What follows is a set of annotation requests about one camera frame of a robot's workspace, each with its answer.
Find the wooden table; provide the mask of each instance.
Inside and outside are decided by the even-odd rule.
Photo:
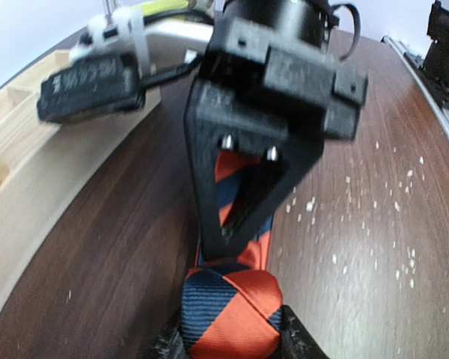
[[[390,48],[363,39],[352,62],[370,74],[358,138],[277,211],[269,270],[331,358],[449,359],[449,143]],[[0,315],[0,358],[136,358],[177,308],[197,238],[188,89],[164,89],[49,234]]]

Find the yellow-green object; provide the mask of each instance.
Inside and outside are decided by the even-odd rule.
[[[148,16],[167,10],[186,9],[188,4],[187,0],[155,0],[135,5],[135,7],[142,8],[143,15]]]

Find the tie knot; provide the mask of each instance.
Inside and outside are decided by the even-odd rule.
[[[239,263],[192,269],[181,331],[190,357],[269,357],[279,345],[283,295],[267,271]]]

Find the screw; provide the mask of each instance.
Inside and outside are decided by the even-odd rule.
[[[271,162],[278,161],[278,149],[276,146],[271,147],[266,153],[266,159]]]
[[[226,135],[222,139],[222,149],[231,151],[234,148],[234,142],[231,135]]]

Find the wire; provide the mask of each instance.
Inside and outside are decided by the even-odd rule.
[[[358,47],[359,38],[361,37],[361,16],[359,15],[358,8],[353,4],[336,4],[332,6],[332,10],[336,11],[340,7],[345,7],[351,12],[352,20],[354,22],[354,37],[352,38],[351,48],[346,54],[339,57],[339,61],[345,61],[353,54],[356,47]]]
[[[215,20],[201,10],[196,9],[178,9],[178,10],[167,10],[160,13],[154,13],[153,15],[148,15],[143,18],[145,26],[153,24],[154,22],[162,21],[170,17],[176,16],[193,16],[199,18],[202,22],[208,25],[215,25]]]
[[[189,75],[203,60],[202,54],[196,54],[195,58],[187,63],[177,67],[169,67],[155,73],[151,77],[141,80],[141,87],[145,90],[165,85]]]

